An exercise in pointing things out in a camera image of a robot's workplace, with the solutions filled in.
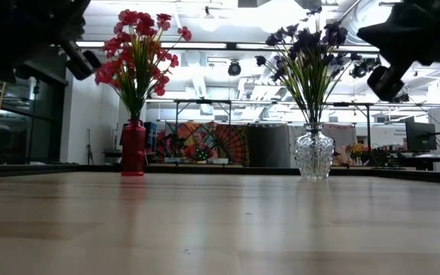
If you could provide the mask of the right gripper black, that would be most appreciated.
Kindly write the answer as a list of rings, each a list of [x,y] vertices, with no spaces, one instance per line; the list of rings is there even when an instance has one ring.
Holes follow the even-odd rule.
[[[401,78],[413,63],[440,63],[440,0],[396,2],[385,22],[361,27],[357,36],[389,62],[377,67],[367,84],[379,99],[390,101],[403,88]]]

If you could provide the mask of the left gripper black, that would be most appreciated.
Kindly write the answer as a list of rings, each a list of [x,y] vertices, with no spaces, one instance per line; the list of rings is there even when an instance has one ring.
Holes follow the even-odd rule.
[[[60,47],[68,56],[66,68],[78,79],[91,76],[101,63],[91,51],[77,45],[85,31],[84,12],[91,0],[32,0],[36,12],[36,31],[32,44],[37,49],[50,45]]]

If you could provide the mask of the clear crystal glass vase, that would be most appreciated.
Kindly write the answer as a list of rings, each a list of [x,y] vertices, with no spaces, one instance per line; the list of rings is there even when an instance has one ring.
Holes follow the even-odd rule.
[[[306,133],[295,141],[295,160],[305,180],[324,180],[332,165],[335,141],[322,133],[323,123],[305,124]]]

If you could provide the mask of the red glass bottle vase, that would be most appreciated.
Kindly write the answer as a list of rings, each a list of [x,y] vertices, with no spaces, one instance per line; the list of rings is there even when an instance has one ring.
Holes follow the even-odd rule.
[[[130,119],[121,135],[122,176],[143,176],[145,168],[146,128],[141,120]]]

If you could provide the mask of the black tripod stand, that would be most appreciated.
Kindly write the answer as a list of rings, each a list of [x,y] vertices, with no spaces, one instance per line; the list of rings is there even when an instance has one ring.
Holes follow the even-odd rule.
[[[86,156],[87,156],[87,164],[93,165],[93,154],[92,154],[92,148],[91,148],[91,137],[90,137],[90,128],[86,129]]]

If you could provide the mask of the dark background monitor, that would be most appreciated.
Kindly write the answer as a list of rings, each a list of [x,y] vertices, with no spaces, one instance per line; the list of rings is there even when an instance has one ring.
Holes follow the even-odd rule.
[[[406,121],[406,143],[410,151],[437,149],[435,126],[429,123]]]

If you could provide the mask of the dark background desk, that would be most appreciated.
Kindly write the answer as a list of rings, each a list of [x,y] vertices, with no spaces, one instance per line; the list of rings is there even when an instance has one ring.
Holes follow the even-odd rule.
[[[435,163],[440,163],[440,155],[423,154],[415,157],[388,155],[380,161],[384,167],[412,167],[424,171],[433,171]]]

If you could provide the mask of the person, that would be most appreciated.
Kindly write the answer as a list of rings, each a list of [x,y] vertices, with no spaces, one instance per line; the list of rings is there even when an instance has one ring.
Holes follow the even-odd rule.
[[[194,161],[210,160],[218,156],[215,149],[210,148],[203,142],[201,132],[195,132],[192,134],[192,143],[183,149],[182,153],[184,157]]]

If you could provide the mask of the grey partition panel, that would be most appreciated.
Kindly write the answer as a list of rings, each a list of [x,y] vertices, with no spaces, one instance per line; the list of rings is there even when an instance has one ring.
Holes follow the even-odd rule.
[[[247,145],[250,167],[290,168],[286,125],[249,125]]]

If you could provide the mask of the colourful patterned fabric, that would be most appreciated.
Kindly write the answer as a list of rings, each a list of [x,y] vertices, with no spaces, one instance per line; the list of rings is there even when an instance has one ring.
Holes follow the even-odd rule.
[[[182,150],[193,142],[195,132],[201,132],[203,142],[216,150],[216,158],[194,161],[183,156]],[[244,125],[218,124],[213,121],[185,121],[178,124],[167,122],[165,129],[157,135],[156,156],[164,163],[247,165],[247,128]]]

